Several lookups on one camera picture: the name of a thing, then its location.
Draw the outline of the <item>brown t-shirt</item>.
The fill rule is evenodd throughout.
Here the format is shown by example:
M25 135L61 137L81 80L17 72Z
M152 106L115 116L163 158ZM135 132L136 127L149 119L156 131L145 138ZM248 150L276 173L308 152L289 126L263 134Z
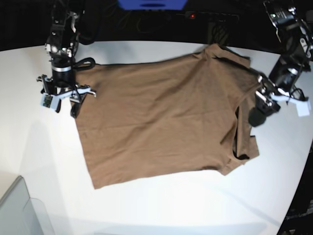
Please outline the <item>brown t-shirt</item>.
M248 123L257 77L248 57L217 44L78 72L97 92L75 120L94 188L186 171L227 175L257 157Z

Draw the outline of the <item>blue box at top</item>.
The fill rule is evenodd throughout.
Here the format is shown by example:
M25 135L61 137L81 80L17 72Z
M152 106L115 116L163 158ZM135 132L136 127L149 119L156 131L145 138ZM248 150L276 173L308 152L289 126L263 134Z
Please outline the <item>blue box at top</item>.
M187 0L118 0L124 10L181 10Z

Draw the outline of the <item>black power strip red light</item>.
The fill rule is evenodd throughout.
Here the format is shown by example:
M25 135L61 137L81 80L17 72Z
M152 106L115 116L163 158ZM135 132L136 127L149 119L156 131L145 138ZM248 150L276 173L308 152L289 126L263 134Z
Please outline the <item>black power strip red light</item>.
M190 20L207 20L218 23L233 23L240 20L239 15L218 12L186 11L184 16Z

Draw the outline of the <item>translucent plastic bin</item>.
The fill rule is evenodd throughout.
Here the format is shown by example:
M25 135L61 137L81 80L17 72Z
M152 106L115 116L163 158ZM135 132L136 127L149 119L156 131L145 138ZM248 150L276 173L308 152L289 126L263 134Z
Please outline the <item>translucent plastic bin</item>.
M44 203L29 195L22 176L16 178L0 199L2 235L54 235Z

